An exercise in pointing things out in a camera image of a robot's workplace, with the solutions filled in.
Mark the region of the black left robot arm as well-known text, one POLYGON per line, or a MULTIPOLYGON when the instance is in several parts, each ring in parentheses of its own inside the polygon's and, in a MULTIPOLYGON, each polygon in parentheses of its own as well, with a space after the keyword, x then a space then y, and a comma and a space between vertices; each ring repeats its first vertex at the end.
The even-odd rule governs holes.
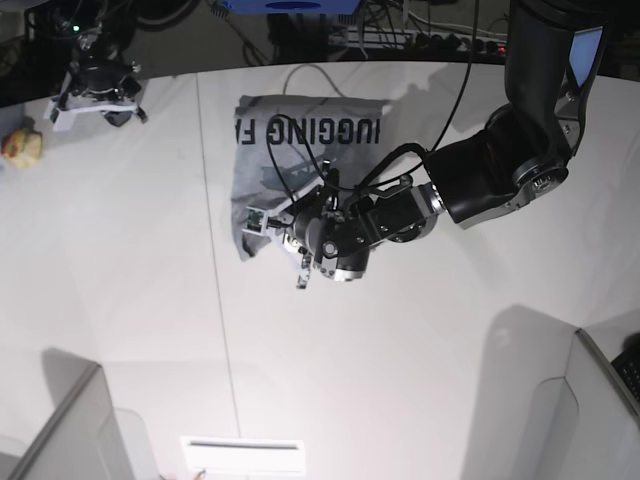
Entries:
POLYGON ((582 141, 586 104, 616 3, 514 1, 509 9, 507 101, 475 135, 424 149, 405 144, 359 184, 339 172, 295 200, 287 239, 326 278, 361 278, 383 243, 428 235, 441 215, 468 228, 509 215, 561 185, 582 141))

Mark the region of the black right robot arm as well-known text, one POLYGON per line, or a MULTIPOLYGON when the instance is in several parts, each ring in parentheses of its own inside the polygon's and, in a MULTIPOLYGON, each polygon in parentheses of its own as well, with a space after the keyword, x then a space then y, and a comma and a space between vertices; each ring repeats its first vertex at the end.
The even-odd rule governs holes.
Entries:
POLYGON ((35 36, 69 50, 60 90, 44 113, 54 131, 70 130, 89 113, 116 128, 132 118, 148 121, 139 103, 141 66, 123 54, 133 35, 132 7, 131 1, 56 1, 28 16, 35 36))

